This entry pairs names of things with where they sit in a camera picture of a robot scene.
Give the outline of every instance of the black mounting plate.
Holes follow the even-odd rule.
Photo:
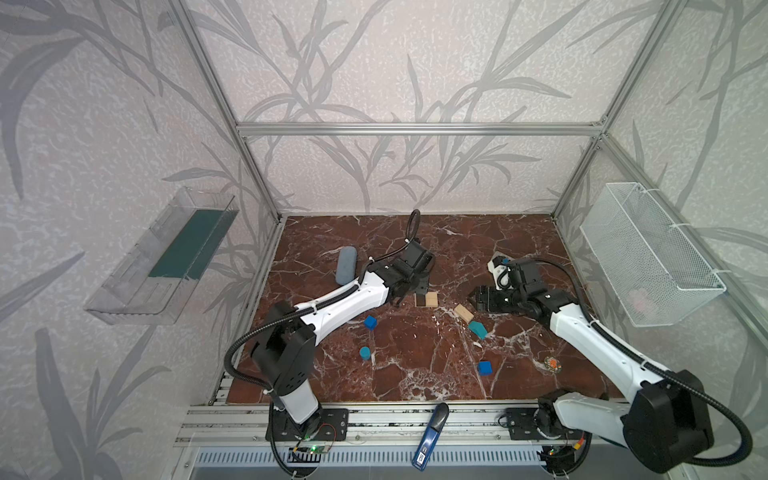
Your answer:
[[[336,442],[346,440],[346,429],[349,423],[349,410],[348,409],[323,409],[320,413],[320,425],[327,423],[333,425],[333,429],[336,429]],[[333,438],[333,429],[329,426],[323,426],[319,429],[317,434],[312,440],[323,441],[327,440],[331,442]],[[272,439],[273,433],[275,435],[275,442],[296,442],[299,440],[300,433],[293,426],[293,420],[286,411],[275,411],[272,424],[266,426],[266,439]]]
[[[502,424],[507,422],[510,440],[579,440],[581,430],[562,429],[555,435],[545,437],[536,427],[536,410],[538,408],[513,408],[505,410]]]

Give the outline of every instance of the white wall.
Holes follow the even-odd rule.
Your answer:
[[[590,122],[661,1],[189,5],[239,121]],[[523,213],[551,211],[586,143],[401,136],[251,145],[286,212]]]
[[[688,2],[610,132],[763,306],[768,304],[767,6]],[[599,154],[558,218],[593,303],[614,332],[674,370],[689,369],[707,393],[750,427],[755,448],[745,462],[696,468],[698,477],[765,478],[765,349],[722,298],[674,326],[635,328],[629,322],[578,229],[611,181],[629,179]],[[716,445],[707,456],[729,454],[738,434],[710,412]]]
[[[53,5],[0,5],[0,477],[156,478],[273,223],[165,2]],[[86,313],[182,185],[240,213],[181,318]]]

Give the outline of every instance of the transparent acrylic shelf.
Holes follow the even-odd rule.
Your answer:
[[[110,324],[176,323],[238,211],[232,194],[182,187],[85,310]]]

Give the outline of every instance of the brown marble surface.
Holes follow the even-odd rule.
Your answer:
[[[337,288],[336,261],[340,247],[358,249],[363,258],[377,257],[402,245],[407,216],[291,217],[280,240],[254,325],[278,300],[295,304]],[[477,285],[492,284],[486,263],[495,250],[513,258],[539,256],[565,263],[565,253],[547,215],[428,215],[422,216],[419,238],[436,255],[430,290],[440,307],[418,308],[412,296],[399,308],[389,304],[360,315],[338,328],[317,347],[310,378],[321,402],[535,399],[565,387],[599,396],[618,392],[578,351],[534,321],[512,315],[475,314],[488,330],[480,340],[457,318],[459,303],[475,313],[466,300]],[[541,266],[551,286],[571,291],[568,279],[552,266]],[[363,320],[373,315],[379,325],[369,331]],[[368,346],[372,358],[359,350]],[[250,351],[246,344],[245,352]],[[558,374],[543,365],[547,356],[562,364]],[[477,364],[488,360],[490,376],[480,376]],[[258,375],[250,357],[240,370]],[[235,381],[230,403],[265,402],[261,389]]]

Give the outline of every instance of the white ventilation grille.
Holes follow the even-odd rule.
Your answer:
[[[393,467],[409,466],[416,451],[414,445],[406,446],[335,446],[322,455],[299,454],[303,461],[319,460],[319,463],[290,461],[290,449],[278,448],[288,465],[331,467]],[[532,445],[438,445],[429,458],[430,465],[437,466],[506,466],[543,465],[537,452],[540,446]],[[275,461],[269,447],[205,447],[197,454],[195,467],[274,467]]]

